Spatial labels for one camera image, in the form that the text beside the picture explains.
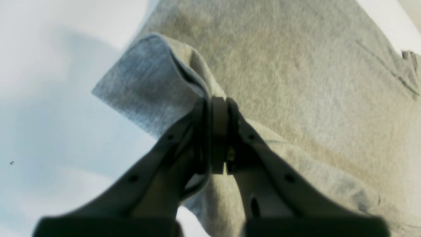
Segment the gray cloth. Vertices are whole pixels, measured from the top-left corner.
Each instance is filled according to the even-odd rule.
[[[420,62],[354,0],[162,0],[93,93],[155,137],[226,94],[324,195],[421,236]],[[235,188],[213,176],[187,203],[212,236],[240,232]]]

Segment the white background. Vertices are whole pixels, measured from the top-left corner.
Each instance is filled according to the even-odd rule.
[[[0,0],[1,237],[30,236],[41,216],[86,203],[155,143],[90,91],[157,1]],[[358,2],[398,53],[421,54],[396,0]]]

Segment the light gray sweatshirt fabric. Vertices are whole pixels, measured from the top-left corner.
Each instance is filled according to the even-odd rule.
[[[354,0],[162,0],[93,93],[155,137],[197,98],[232,97],[324,195],[421,236],[420,62]],[[185,205],[215,237],[245,221],[226,175]]]

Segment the screw hole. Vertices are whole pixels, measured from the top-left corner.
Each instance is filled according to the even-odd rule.
[[[129,183],[134,183],[139,179],[139,177],[137,175],[132,175],[129,178]]]
[[[260,210],[259,210],[259,204],[257,203],[257,200],[255,197],[251,199],[251,214],[253,217],[260,217]]]
[[[294,183],[295,182],[294,176],[292,176],[290,174],[285,175],[285,180],[287,180],[290,183]]]

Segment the black robotic claw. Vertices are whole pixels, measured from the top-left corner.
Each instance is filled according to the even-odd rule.
[[[101,196],[43,218],[34,236],[183,236],[175,221],[180,202],[224,164],[241,193],[247,237],[389,236],[381,218],[352,213],[315,190],[270,150],[233,99],[220,97],[199,99]]]

